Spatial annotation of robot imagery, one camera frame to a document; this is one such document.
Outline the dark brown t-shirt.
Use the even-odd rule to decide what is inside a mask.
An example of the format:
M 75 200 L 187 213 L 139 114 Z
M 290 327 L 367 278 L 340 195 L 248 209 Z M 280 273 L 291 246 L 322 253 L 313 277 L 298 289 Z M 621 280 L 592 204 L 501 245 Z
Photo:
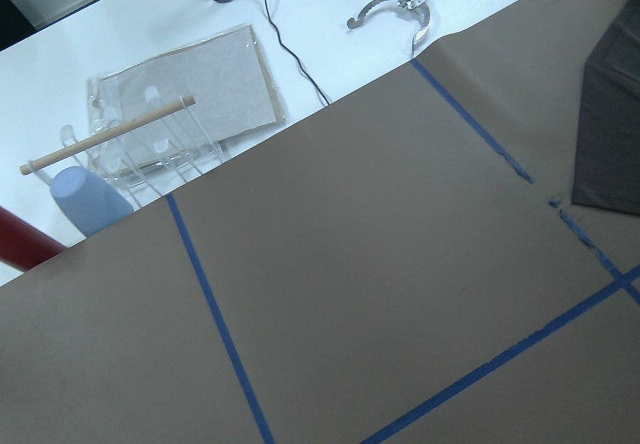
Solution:
M 639 213 L 639 0 L 628 0 L 583 70 L 572 202 Z

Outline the light blue plastic cup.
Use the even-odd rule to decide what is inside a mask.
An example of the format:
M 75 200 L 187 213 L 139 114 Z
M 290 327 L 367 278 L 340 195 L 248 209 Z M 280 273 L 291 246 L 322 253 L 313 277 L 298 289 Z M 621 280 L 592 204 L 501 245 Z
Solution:
M 81 166 L 60 171 L 50 194 L 69 221 L 89 237 L 134 212 L 133 206 L 110 184 Z

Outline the wooden dowel rod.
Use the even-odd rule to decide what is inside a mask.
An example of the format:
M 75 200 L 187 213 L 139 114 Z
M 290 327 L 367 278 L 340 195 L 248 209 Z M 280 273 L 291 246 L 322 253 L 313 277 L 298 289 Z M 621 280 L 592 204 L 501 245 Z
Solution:
M 80 152 L 96 147 L 100 144 L 141 128 L 147 124 L 153 123 L 178 111 L 187 109 L 190 106 L 193 106 L 195 103 L 196 100 L 192 95 L 181 96 L 177 101 L 173 101 L 152 112 L 145 113 L 130 121 L 123 122 L 115 127 L 100 131 L 94 135 L 91 135 L 74 144 L 49 153 L 43 157 L 37 158 L 35 160 L 30 160 L 19 167 L 19 172 L 24 176 L 34 174 L 36 171 L 40 171 L 50 165 L 72 157 Z

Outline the dark red cylinder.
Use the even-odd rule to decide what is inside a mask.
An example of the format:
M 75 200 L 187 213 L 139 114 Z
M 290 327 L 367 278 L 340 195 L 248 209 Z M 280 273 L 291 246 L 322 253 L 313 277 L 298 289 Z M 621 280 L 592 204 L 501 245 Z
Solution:
M 18 216 L 1 208 L 1 261 L 28 271 L 62 253 L 66 247 Z

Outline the brown paper table cover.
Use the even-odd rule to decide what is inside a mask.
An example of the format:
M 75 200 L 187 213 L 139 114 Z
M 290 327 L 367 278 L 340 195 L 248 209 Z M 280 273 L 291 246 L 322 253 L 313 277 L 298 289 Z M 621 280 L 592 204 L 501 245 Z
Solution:
M 639 221 L 569 203 L 628 0 L 520 0 L 1 290 L 5 443 L 635 443 Z

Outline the cardboard sheet in plastic sleeve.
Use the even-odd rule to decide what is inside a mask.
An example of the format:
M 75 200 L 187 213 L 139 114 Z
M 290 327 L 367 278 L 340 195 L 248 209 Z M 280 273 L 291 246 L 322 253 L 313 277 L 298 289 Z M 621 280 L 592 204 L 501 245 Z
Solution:
M 279 93 L 249 24 L 89 78 L 89 130 L 92 93 L 99 93 L 110 105 L 119 102 L 129 120 L 143 113 L 144 92 L 150 86 L 167 101 L 192 95 L 196 116 L 221 145 L 285 121 Z

